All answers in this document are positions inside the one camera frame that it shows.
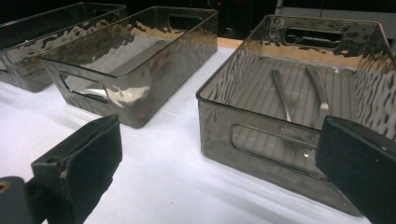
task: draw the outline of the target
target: tan surface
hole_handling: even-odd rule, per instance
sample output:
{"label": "tan surface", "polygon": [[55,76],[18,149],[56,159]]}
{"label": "tan surface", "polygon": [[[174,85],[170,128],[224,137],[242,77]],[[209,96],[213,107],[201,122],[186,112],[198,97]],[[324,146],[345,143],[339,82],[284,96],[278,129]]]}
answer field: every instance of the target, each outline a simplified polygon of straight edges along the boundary
{"label": "tan surface", "polygon": [[242,44],[242,40],[236,40],[236,39],[228,39],[228,38],[218,38],[218,46],[219,47],[224,47],[224,48],[230,48],[230,49],[237,49],[239,45]]}

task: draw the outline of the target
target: black background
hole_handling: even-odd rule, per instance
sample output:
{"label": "black background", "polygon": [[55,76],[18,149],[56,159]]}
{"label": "black background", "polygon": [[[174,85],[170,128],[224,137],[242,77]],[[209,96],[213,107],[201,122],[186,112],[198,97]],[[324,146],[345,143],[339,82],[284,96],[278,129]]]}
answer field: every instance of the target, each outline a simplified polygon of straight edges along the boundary
{"label": "black background", "polygon": [[[80,1],[0,0],[0,24],[77,2]],[[276,8],[276,0],[87,0],[86,2],[126,5],[129,15],[152,6],[214,8],[219,11],[219,36],[236,39],[244,39],[266,15],[274,14]],[[284,0],[283,6],[396,12],[396,0]]]}

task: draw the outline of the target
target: white surface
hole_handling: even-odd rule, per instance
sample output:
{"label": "white surface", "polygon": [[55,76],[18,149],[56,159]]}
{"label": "white surface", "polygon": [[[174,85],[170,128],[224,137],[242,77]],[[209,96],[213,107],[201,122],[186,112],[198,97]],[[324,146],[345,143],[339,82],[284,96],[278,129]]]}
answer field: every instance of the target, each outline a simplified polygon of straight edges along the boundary
{"label": "white surface", "polygon": [[[86,223],[370,223],[207,159],[195,93],[232,53],[219,51],[142,129],[120,126],[123,160]],[[30,93],[0,82],[0,176],[30,163],[98,115],[54,85]]]}

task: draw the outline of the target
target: hammered texture bin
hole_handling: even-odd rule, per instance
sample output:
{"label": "hammered texture bin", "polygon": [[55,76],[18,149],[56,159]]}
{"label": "hammered texture bin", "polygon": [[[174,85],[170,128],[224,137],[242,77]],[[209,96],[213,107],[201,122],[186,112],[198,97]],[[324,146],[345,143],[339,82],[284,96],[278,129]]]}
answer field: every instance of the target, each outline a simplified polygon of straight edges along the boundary
{"label": "hammered texture bin", "polygon": [[381,25],[268,16],[197,92],[210,159],[350,215],[315,162],[326,115],[395,140],[395,60]]}
{"label": "hammered texture bin", "polygon": [[37,56],[127,16],[126,6],[77,3],[0,25],[0,81],[41,91],[52,80]]}
{"label": "hammered texture bin", "polygon": [[216,52],[217,16],[151,7],[40,60],[67,103],[141,128]]}

